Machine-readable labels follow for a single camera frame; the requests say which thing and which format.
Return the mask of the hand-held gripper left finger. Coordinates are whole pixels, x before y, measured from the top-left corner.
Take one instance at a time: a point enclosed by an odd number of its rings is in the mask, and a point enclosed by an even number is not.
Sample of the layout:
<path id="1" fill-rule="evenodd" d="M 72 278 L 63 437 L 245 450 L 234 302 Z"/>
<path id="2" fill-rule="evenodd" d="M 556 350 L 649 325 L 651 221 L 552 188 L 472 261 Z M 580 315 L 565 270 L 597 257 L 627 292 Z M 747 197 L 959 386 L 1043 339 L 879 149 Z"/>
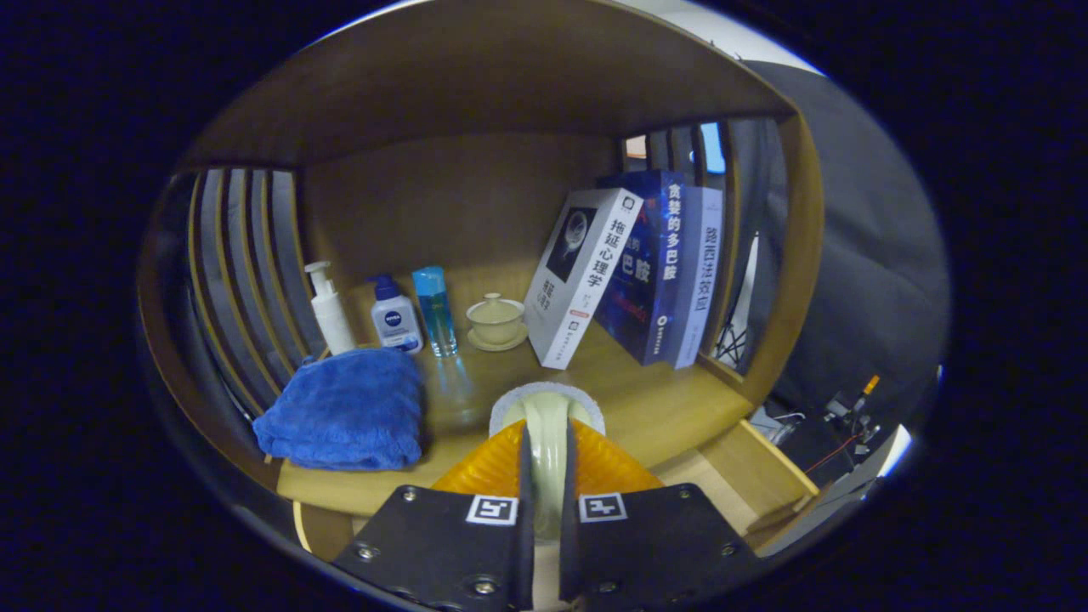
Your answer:
<path id="1" fill-rule="evenodd" d="M 527 423 L 506 426 L 435 487 L 398 487 L 334 565 L 403 605 L 532 608 L 531 460 Z"/>

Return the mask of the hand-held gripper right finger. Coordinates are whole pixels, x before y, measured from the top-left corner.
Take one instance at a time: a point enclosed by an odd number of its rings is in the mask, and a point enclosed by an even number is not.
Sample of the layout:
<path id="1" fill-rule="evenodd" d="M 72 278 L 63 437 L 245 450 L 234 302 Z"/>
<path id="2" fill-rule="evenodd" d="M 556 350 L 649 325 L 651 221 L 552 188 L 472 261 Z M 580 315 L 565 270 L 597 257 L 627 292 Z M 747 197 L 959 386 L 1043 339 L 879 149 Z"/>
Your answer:
<path id="1" fill-rule="evenodd" d="M 586 423 L 568 423 L 560 599 L 576 607 L 705 607 L 762 560 L 696 484 L 664 485 Z"/>

